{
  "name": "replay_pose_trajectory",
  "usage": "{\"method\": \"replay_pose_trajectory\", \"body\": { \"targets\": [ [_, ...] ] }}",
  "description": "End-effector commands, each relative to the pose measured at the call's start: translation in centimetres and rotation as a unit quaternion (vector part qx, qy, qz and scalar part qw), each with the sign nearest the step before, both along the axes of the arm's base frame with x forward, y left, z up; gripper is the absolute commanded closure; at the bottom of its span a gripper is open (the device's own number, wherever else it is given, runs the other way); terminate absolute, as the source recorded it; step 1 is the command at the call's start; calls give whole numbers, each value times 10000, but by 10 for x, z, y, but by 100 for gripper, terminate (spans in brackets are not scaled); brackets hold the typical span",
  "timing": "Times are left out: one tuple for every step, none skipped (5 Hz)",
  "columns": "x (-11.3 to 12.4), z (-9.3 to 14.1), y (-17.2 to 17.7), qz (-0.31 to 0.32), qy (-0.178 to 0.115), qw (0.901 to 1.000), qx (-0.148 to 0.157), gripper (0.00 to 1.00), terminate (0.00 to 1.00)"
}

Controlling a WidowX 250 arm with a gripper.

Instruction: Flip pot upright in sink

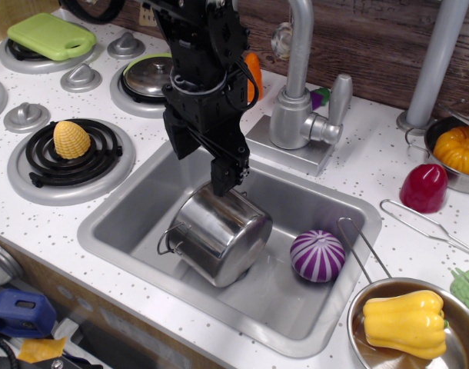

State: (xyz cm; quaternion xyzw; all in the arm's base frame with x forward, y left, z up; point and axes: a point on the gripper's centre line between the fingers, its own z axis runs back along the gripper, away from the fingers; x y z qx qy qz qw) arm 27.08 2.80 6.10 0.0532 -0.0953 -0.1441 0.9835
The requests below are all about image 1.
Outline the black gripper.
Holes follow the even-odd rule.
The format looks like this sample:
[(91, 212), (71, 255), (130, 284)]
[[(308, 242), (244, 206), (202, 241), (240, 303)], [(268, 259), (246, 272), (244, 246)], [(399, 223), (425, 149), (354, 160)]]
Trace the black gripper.
[(190, 95), (167, 84), (163, 114), (165, 129), (178, 160), (199, 147), (214, 157), (211, 184), (222, 197), (240, 185), (249, 173), (249, 149), (241, 133), (241, 116), (248, 109), (247, 84), (229, 82), (211, 93)]

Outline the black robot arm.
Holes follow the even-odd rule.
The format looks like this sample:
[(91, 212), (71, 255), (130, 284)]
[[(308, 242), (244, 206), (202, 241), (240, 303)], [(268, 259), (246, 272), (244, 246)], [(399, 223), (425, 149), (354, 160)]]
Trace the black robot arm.
[(250, 150), (242, 115), (258, 97), (248, 97), (254, 77), (244, 62), (249, 30), (230, 1), (149, 1), (172, 57), (163, 87), (165, 129), (183, 159), (205, 148), (212, 191), (223, 196), (248, 174)]

